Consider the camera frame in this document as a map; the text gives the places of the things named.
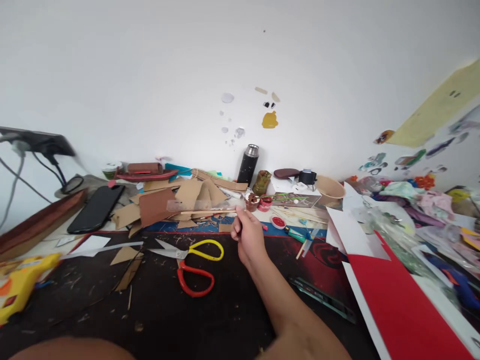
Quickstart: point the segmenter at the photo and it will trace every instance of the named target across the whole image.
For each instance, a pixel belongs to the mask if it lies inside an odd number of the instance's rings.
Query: hand
[[[240,261],[250,270],[253,262],[268,257],[265,250],[262,223],[250,211],[236,207],[236,217],[231,227],[231,237],[238,241]]]

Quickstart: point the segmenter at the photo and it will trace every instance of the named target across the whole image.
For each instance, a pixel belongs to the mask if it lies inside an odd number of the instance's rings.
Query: yellow glue gun
[[[55,267],[61,255],[56,253],[45,257],[29,257],[0,265],[0,276],[3,275],[6,279],[0,287],[0,326],[8,323],[10,316],[25,308],[39,277]]]

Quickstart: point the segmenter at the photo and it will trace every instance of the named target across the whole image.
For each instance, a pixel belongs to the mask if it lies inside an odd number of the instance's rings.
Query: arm
[[[333,332],[304,304],[270,260],[262,224],[250,212],[237,208],[231,236],[250,273],[278,336],[265,356],[297,359],[349,359]]]

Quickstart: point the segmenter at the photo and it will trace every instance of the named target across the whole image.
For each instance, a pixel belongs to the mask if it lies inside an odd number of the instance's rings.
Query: yellow scissors handle
[[[219,257],[214,257],[214,256],[210,256],[206,253],[200,252],[198,250],[195,250],[196,247],[199,247],[200,245],[203,245],[203,244],[214,244],[214,245],[216,245],[220,249],[220,256]],[[208,259],[208,260],[211,260],[211,261],[220,261],[224,257],[224,248],[222,247],[222,245],[220,245],[220,243],[218,241],[215,241],[215,240],[212,240],[212,239],[207,239],[207,240],[199,241],[199,242],[193,244],[192,246],[190,246],[190,248],[188,249],[188,253],[201,256],[202,258],[205,258],[205,259]]]

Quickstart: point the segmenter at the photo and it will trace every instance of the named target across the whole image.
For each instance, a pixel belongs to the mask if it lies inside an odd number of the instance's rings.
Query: scissors
[[[188,248],[188,250],[180,250],[180,249],[176,248],[173,245],[170,245],[169,243],[167,243],[165,241],[162,241],[162,240],[159,240],[159,239],[155,239],[155,240],[160,245],[163,246],[163,249],[149,249],[149,250],[151,252],[155,253],[155,254],[159,254],[159,255],[169,257],[169,258],[176,259],[176,262],[178,264],[178,270],[176,271],[176,274],[178,275],[178,281],[180,281],[180,286],[185,293],[190,295],[192,298],[201,298],[201,297],[207,295],[213,289],[214,283],[215,283],[214,276],[211,273],[209,273],[205,270],[200,270],[200,269],[185,265],[184,260],[185,260],[185,258],[187,257],[188,254],[195,254],[195,255],[198,255],[202,258],[205,258],[205,259],[208,259],[208,260],[211,260],[211,261],[222,260],[222,258],[224,257],[224,248],[222,247],[222,245],[220,245],[220,243],[218,241],[215,241],[215,240],[212,240],[212,239],[202,240],[202,241],[199,241],[199,242],[193,244],[192,246],[190,246]],[[195,250],[196,247],[199,247],[200,245],[203,245],[203,244],[214,244],[214,245],[216,245],[220,249],[220,256],[219,257],[214,257],[214,256],[210,256],[208,254],[205,254],[203,252],[200,252],[198,250]],[[203,291],[193,291],[192,289],[190,289],[187,286],[187,283],[185,283],[184,271],[189,272],[189,273],[199,274],[199,275],[202,275],[204,277],[210,278],[211,279],[210,286],[206,290],[203,290]]]

